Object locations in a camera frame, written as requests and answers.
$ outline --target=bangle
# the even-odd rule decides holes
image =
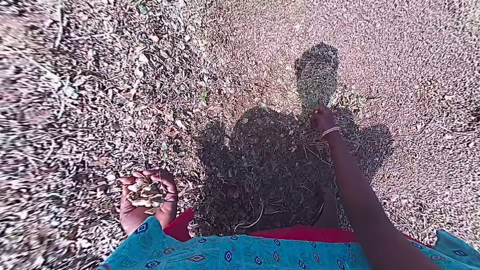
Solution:
[[[329,129],[325,130],[325,131],[322,133],[322,135],[320,135],[320,138],[325,137],[325,135],[327,135],[327,134],[329,134],[330,132],[335,131],[335,130],[336,130],[336,131],[339,131],[340,128],[337,127],[337,126],[331,127],[331,128],[329,128]]]

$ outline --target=small plant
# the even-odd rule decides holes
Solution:
[[[200,101],[203,102],[203,103],[206,103],[207,102],[207,91],[202,91],[202,93],[200,94]]]

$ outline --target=hand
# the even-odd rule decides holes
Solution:
[[[134,183],[137,178],[145,176],[151,177],[153,181],[161,183],[168,191],[165,197],[165,202],[160,205],[160,209],[154,214],[162,225],[162,229],[165,229],[177,216],[178,193],[175,182],[173,181],[173,176],[167,171],[159,170],[132,172],[132,175],[133,176],[121,177],[119,179],[123,187],[120,200],[120,222],[123,229],[127,235],[130,235],[146,220],[146,218],[151,216],[144,213],[144,211],[149,208],[145,206],[135,207],[129,200],[127,200],[127,195],[131,192],[128,189],[128,186]]]
[[[332,111],[327,109],[324,105],[313,108],[313,114],[310,116],[310,121],[312,122],[312,126],[320,131],[320,133],[336,126]]]

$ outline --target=ground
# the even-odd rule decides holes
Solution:
[[[401,232],[480,248],[478,1],[0,5],[2,269],[96,269],[143,168],[194,236],[312,224],[336,188],[318,102]]]

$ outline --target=diamond pattern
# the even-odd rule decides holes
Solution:
[[[159,261],[153,260],[153,261],[148,262],[147,264],[145,264],[145,268],[146,268],[146,269],[152,269],[153,267],[155,267],[155,266],[157,266],[157,265],[159,265],[159,264],[160,264]]]
[[[299,260],[299,265],[300,267],[302,267],[302,269],[305,269],[305,267],[307,267],[302,260]]]
[[[338,267],[340,267],[340,269],[345,269],[345,266],[340,259],[336,259],[336,264],[338,265]]]
[[[140,226],[133,232],[133,235],[138,235],[138,234],[145,233],[147,230],[148,230],[148,223],[147,223],[147,222],[142,223],[142,225],[140,225]]]
[[[199,262],[201,260],[204,260],[205,257],[202,254],[197,254],[193,255],[192,257],[188,258],[188,260],[194,261],[194,262]]]
[[[253,260],[256,264],[262,265],[262,259],[260,259],[258,256],[255,257],[255,260]]]
[[[454,252],[455,254],[457,254],[458,256],[463,256],[463,257],[468,256],[468,254],[465,253],[465,251],[460,250],[460,249],[454,249],[453,252]]]
[[[280,255],[278,255],[276,251],[273,253],[273,259],[275,259],[277,262],[280,261]]]
[[[420,244],[417,243],[417,242],[412,242],[412,244],[413,244],[414,246],[416,246],[417,248],[419,248],[419,249],[423,249],[423,246],[420,245]]]
[[[355,255],[353,255],[353,253],[349,252],[348,255],[350,256],[350,259],[352,259],[353,261],[357,261],[357,257],[355,257]]]
[[[231,262],[232,261],[232,252],[229,250],[227,252],[225,252],[225,260],[227,262]]]
[[[165,255],[168,255],[168,254],[170,254],[170,253],[172,253],[172,252],[174,252],[174,251],[175,251],[174,248],[172,248],[172,247],[167,247],[166,249],[163,250],[162,253],[165,254]]]
[[[440,255],[433,254],[432,255],[432,260],[444,260],[444,258]]]
[[[316,262],[320,263],[320,256],[318,256],[318,254],[316,254],[315,252],[313,253],[313,259],[314,259]]]

